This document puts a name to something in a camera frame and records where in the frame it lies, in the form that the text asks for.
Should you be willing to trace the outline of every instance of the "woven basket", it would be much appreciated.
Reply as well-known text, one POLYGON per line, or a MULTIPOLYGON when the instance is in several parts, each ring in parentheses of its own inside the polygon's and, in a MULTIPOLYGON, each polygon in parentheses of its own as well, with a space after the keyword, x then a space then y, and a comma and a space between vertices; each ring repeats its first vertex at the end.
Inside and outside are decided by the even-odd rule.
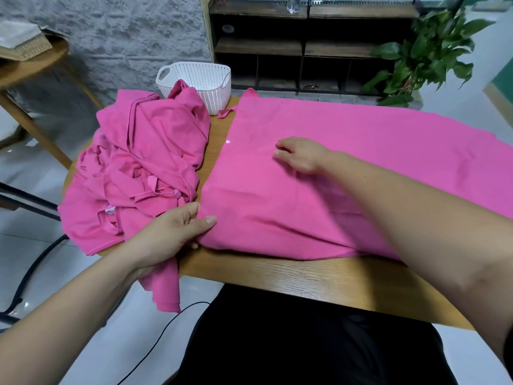
POLYGON ((51 48, 52 44, 48 41, 43 33, 40 33, 32 39, 18 44, 12 49, 8 49, 7 47, 0 45, 0 58, 12 60, 29 60, 34 58, 36 55, 50 50, 51 48))
POLYGON ((163 66, 158 71, 156 83, 164 97, 169 96, 179 79, 196 88, 211 115, 226 108, 231 95, 231 71, 228 66, 203 62, 176 62, 163 66), (169 74, 161 78, 167 69, 169 74))

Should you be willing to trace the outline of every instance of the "folded pink shirt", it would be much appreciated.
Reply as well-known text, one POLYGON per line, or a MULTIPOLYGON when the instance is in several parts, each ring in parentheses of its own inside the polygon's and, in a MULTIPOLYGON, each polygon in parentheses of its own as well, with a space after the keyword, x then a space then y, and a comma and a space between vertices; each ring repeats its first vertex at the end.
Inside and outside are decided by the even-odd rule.
POLYGON ((217 216, 202 245, 301 260, 356 251, 399 258, 335 183, 273 159, 277 140, 289 136, 513 218, 513 148, 490 132, 433 113, 261 98, 247 90, 202 189, 199 217, 217 216))
MULTIPOLYGON (((168 98, 119 90, 97 113, 100 128, 77 161, 59 206, 64 232, 87 255, 130 239, 159 214, 196 198, 210 116, 194 88, 179 80, 168 98)), ((180 311, 172 258, 141 285, 163 311, 180 311)))

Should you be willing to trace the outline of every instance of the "green wall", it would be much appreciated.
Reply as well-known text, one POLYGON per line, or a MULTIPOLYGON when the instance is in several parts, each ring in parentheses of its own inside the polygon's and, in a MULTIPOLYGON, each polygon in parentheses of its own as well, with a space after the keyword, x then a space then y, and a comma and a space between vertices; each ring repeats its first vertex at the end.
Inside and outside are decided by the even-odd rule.
POLYGON ((513 59, 493 79, 493 84, 513 103, 513 59))

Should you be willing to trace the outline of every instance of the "stool leg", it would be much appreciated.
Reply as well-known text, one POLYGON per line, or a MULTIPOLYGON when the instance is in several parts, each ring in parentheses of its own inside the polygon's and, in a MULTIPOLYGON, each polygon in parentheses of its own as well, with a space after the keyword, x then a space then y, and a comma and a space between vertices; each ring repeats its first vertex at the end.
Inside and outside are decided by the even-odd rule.
POLYGON ((44 135, 38 128, 32 118, 27 115, 15 102, 8 96, 5 90, 0 91, 0 106, 3 107, 14 119, 35 138, 41 145, 52 154, 61 164, 69 169, 71 167, 71 159, 62 152, 57 145, 44 135))
POLYGON ((68 65, 63 65, 63 68, 64 68, 64 71, 66 72, 67 76, 69 77, 70 80, 72 80, 74 83, 76 83, 78 86, 80 86, 80 89, 84 91, 84 93, 89 96, 89 98, 91 99, 91 101, 93 103, 95 103, 99 109, 103 109, 105 108, 104 105, 102 104, 102 102, 98 99, 98 97, 96 97, 94 95, 93 92, 91 92, 89 90, 89 88, 86 86, 86 84, 84 84, 82 82, 82 80, 80 79, 79 76, 77 76, 74 71, 72 71, 68 65))

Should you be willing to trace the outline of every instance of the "black pants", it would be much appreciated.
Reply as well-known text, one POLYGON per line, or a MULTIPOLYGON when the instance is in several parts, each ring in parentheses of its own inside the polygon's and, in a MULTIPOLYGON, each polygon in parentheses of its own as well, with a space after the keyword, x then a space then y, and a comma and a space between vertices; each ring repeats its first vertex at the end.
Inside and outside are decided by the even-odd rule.
POLYGON ((175 382, 457 384, 430 323, 225 285, 175 382))

